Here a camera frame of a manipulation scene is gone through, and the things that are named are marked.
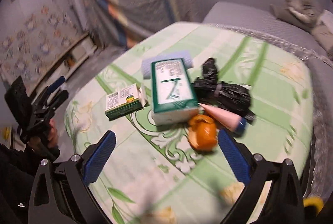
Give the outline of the person's left hand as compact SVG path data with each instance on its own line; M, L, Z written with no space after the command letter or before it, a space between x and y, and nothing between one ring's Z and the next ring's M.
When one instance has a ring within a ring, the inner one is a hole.
M53 148L58 145L58 130L55 126L54 119L51 119L48 123L49 132L47 134L47 146L48 148ZM34 151L39 151L40 148L40 138L39 137L32 137L29 142L28 146L31 147Z

